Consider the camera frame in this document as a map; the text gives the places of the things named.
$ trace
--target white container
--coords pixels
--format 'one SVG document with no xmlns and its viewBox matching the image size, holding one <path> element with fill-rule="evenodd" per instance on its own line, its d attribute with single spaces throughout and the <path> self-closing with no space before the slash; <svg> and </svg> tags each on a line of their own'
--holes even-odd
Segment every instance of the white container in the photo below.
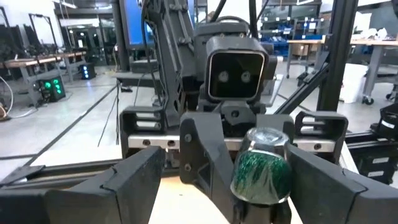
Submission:
<svg viewBox="0 0 398 224">
<path fill-rule="evenodd" d="M 343 84 L 341 85 L 340 100 L 344 103 L 355 103 L 362 100 L 362 92 L 365 86 L 365 75 L 368 66 L 346 64 L 344 70 Z"/>
</svg>

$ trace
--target green led light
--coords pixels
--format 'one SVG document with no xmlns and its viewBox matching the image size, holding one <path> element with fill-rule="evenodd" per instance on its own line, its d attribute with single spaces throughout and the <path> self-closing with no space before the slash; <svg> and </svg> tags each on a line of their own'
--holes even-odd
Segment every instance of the green led light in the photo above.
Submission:
<svg viewBox="0 0 398 224">
<path fill-rule="evenodd" d="M 45 83 L 44 83 L 44 87 L 45 87 L 46 89 L 51 88 L 51 83 L 45 82 Z"/>
</svg>

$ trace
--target concrete floor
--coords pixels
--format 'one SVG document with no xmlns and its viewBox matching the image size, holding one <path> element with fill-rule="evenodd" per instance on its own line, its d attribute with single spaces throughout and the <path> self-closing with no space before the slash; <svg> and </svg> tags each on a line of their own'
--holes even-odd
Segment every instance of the concrete floor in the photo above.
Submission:
<svg viewBox="0 0 398 224">
<path fill-rule="evenodd" d="M 396 72 L 396 68 L 387 68 Z M 87 148 L 97 147 L 103 131 L 106 118 L 111 110 L 116 96 L 116 90 L 110 92 L 96 107 L 94 107 L 80 122 L 63 135 L 58 141 L 51 144 L 54 138 L 61 134 L 82 114 L 104 97 L 116 84 L 111 76 L 109 68 L 97 68 L 99 75 L 92 80 L 77 80 L 73 83 L 66 82 L 67 98 L 57 103 L 50 103 L 39 108 L 37 112 L 19 119 L 0 124 L 0 180 L 7 176 L 16 167 L 24 165 L 34 155 L 43 149 L 52 150 L 75 150 L 84 151 Z M 290 79 L 285 80 L 280 89 L 280 96 L 275 100 L 273 107 L 267 113 L 273 113 L 294 90 L 297 89 L 296 77 L 304 71 L 301 65 L 292 65 Z M 280 63 L 277 73 L 285 73 L 285 63 Z M 12 87 L 18 87 L 18 83 L 11 83 Z M 369 129 L 371 123 L 379 121 L 379 110 L 391 102 L 385 100 L 385 95 L 392 89 L 390 84 L 377 84 L 373 91 L 375 104 L 371 106 L 361 103 L 340 103 L 338 112 L 349 119 L 348 129 L 360 132 Z M 137 88 L 133 93 L 121 93 L 119 112 L 125 107 L 132 105 Z M 137 105 L 150 105 L 154 91 L 151 88 L 139 88 Z M 315 90 L 301 106 L 308 110 L 315 110 L 317 105 L 318 90 Z M 25 95 L 16 95 L 16 103 L 11 116 L 18 116 L 28 110 L 29 104 Z M 292 116 L 295 116 L 303 108 L 297 108 Z M 113 109 L 107 127 L 104 131 L 100 146 L 115 146 L 116 144 L 116 109 Z"/>
</svg>

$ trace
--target gray floor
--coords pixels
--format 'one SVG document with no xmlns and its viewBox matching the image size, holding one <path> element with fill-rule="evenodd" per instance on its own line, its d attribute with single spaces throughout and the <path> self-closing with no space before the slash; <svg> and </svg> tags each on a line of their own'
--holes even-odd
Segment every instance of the gray floor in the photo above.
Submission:
<svg viewBox="0 0 398 224">
<path fill-rule="evenodd" d="M 396 68 L 387 68 L 396 72 Z M 275 100 L 274 106 L 269 108 L 267 113 L 274 112 L 294 90 L 297 89 L 297 77 L 304 71 L 300 65 L 293 65 L 290 69 L 290 79 L 285 80 L 280 89 L 280 95 Z M 26 117 L 12 119 L 0 123 L 0 180 L 8 175 L 16 167 L 25 164 L 29 158 L 4 160 L 1 157 L 32 155 L 40 152 L 65 128 L 71 125 L 74 120 L 85 113 L 95 102 L 103 97 L 112 87 L 116 80 L 108 72 L 108 68 L 97 68 L 99 75 L 90 81 L 78 80 L 73 84 L 66 83 L 67 98 L 57 103 L 50 103 L 45 107 Z M 277 67 L 277 73 L 285 73 L 285 63 Z M 15 88 L 18 83 L 11 83 Z M 387 106 L 390 102 L 385 100 L 385 95 L 390 92 L 392 85 L 377 84 L 373 91 L 375 104 L 372 106 L 362 105 L 361 103 L 344 104 L 340 103 L 338 112 L 347 116 L 349 119 L 349 130 L 358 132 L 365 131 L 371 123 L 379 120 L 379 109 Z M 125 107 L 132 105 L 137 88 L 133 88 L 133 93 L 121 93 L 119 112 Z M 154 96 L 151 88 L 139 88 L 137 105 L 150 105 Z M 98 106 L 87 114 L 74 128 L 67 132 L 49 150 L 68 150 L 84 149 L 86 147 L 97 147 L 106 118 L 111 110 L 116 96 L 113 90 Z M 317 90 L 314 91 L 303 103 L 304 108 L 315 110 L 317 105 Z M 11 116 L 18 116 L 28 110 L 29 104 L 25 95 L 16 94 L 16 104 L 11 112 Z M 292 116 L 300 110 L 297 108 Z M 116 109 L 113 109 L 109 122 L 101 140 L 101 146 L 114 146 L 116 144 Z"/>
</svg>

